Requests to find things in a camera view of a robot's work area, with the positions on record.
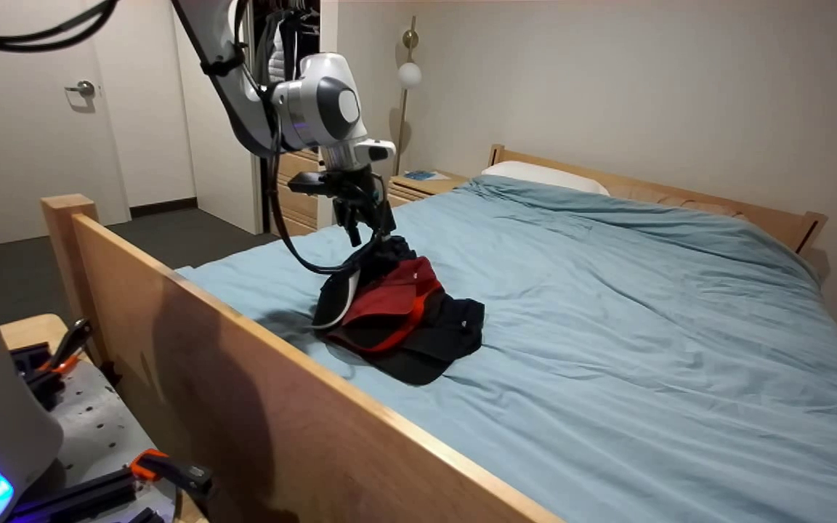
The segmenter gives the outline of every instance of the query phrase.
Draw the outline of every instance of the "wooden side rail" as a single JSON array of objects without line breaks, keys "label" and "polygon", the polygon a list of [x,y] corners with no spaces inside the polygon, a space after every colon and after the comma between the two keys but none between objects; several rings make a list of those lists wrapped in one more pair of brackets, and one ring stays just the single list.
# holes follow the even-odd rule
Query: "wooden side rail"
[{"label": "wooden side rail", "polygon": [[85,199],[43,212],[127,408],[156,446],[215,473],[213,521],[556,521],[95,225]]}]

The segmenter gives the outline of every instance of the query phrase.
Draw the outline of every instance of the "bed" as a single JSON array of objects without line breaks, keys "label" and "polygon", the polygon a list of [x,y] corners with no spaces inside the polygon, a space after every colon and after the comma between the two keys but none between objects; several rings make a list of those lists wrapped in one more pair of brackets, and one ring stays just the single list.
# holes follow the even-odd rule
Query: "bed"
[{"label": "bed", "polygon": [[610,199],[495,171],[398,210],[489,305],[485,345],[431,388],[312,337],[319,279],[278,244],[171,270],[85,199],[43,210],[92,357],[155,443],[213,468],[215,521],[837,521],[837,325],[796,258],[823,218],[491,162]]}]

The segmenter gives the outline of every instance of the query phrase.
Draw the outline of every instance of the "mattress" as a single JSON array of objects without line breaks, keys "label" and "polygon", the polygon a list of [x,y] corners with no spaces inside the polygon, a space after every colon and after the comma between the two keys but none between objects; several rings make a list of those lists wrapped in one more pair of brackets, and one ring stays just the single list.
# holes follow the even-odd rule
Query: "mattress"
[{"label": "mattress", "polygon": [[504,178],[395,218],[451,298],[485,303],[482,348],[428,388],[316,341],[323,276],[281,244],[180,274],[565,521],[837,521],[837,325],[786,247]]}]

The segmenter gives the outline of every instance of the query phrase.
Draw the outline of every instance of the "floor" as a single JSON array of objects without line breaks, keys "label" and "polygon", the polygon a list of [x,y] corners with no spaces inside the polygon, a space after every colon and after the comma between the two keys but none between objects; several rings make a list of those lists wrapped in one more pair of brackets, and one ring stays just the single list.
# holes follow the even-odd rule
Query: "floor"
[{"label": "floor", "polygon": [[[204,264],[271,241],[271,235],[249,235],[200,210],[142,215],[110,231],[168,267]],[[31,315],[74,319],[47,239],[0,244],[0,324]]]}]

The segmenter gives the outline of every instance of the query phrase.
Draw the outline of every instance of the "lamp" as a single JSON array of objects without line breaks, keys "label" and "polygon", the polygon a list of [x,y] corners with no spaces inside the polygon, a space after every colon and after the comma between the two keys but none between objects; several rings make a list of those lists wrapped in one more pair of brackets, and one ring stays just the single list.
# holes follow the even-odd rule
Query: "lamp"
[{"label": "lamp", "polygon": [[406,61],[398,68],[401,106],[398,106],[395,170],[392,170],[395,176],[401,170],[401,155],[406,148],[411,90],[421,84],[421,69],[416,65],[416,48],[419,48],[416,17],[411,29],[401,35],[401,48],[406,49]]}]

